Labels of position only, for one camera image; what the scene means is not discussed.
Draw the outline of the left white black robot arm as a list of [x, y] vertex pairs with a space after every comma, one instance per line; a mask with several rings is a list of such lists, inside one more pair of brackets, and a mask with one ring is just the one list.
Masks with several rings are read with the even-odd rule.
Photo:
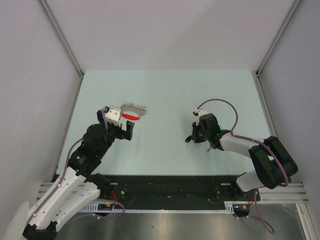
[[134, 123], [122, 128], [121, 108], [104, 107], [97, 112], [98, 123], [69, 149], [62, 174], [33, 205], [23, 203], [11, 219], [5, 240], [54, 240], [61, 228], [85, 205], [110, 196], [110, 181], [93, 171], [101, 164], [116, 139], [130, 141]]

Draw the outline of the silver red keyring holder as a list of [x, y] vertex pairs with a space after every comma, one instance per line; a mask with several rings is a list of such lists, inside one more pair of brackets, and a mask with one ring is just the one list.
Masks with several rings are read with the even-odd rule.
[[120, 106], [121, 116], [129, 121], [139, 121], [148, 114], [148, 110], [143, 105], [134, 104], [132, 102], [123, 102]]

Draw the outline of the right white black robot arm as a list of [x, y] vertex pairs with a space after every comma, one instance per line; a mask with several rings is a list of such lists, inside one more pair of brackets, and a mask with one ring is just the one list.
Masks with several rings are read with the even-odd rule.
[[230, 188], [235, 200], [242, 201], [254, 189], [287, 186], [289, 178], [298, 172], [297, 164], [277, 137], [257, 140], [239, 136], [221, 129], [217, 118], [204, 109], [194, 111], [193, 115], [196, 121], [185, 142], [208, 142], [210, 150], [233, 152], [251, 159], [254, 170], [239, 175], [234, 180], [236, 185]]

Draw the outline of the key with black tag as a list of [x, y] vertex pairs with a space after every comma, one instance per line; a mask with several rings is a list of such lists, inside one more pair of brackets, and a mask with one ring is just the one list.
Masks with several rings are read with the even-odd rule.
[[194, 141], [194, 136], [193, 135], [189, 135], [186, 139], [185, 142], [189, 143], [190, 141]]

